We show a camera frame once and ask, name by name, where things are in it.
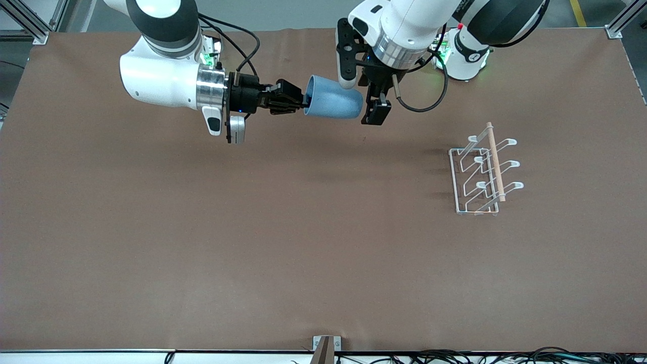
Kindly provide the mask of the brown table cover sheet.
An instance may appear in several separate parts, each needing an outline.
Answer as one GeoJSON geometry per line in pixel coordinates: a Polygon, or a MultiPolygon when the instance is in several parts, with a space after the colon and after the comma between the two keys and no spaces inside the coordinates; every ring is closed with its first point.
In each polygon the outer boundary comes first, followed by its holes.
{"type": "Polygon", "coordinates": [[[0,349],[647,352],[647,106],[619,40],[536,30],[382,126],[137,102],[129,33],[33,48],[0,132],[0,349]],[[450,148],[520,167],[454,210],[450,148]]]}

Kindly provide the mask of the aluminium frame profile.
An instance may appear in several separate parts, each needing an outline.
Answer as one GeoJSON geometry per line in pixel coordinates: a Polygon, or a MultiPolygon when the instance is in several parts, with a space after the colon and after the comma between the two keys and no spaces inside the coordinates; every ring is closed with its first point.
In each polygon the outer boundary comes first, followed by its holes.
{"type": "Polygon", "coordinates": [[[62,29],[71,0],[0,0],[0,41],[46,44],[62,29]]]}
{"type": "Polygon", "coordinates": [[[621,2],[625,5],[624,9],[610,23],[605,24],[608,39],[621,39],[621,31],[647,9],[647,0],[621,0],[621,2]]]}

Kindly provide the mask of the blue plastic cup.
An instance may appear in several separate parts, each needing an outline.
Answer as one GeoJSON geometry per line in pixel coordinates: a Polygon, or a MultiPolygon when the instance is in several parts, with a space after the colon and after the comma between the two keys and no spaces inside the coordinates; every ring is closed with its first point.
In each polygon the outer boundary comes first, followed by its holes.
{"type": "Polygon", "coordinates": [[[334,80],[312,75],[306,87],[307,117],[357,118],[363,107],[363,96],[356,89],[344,89],[334,80]]]}

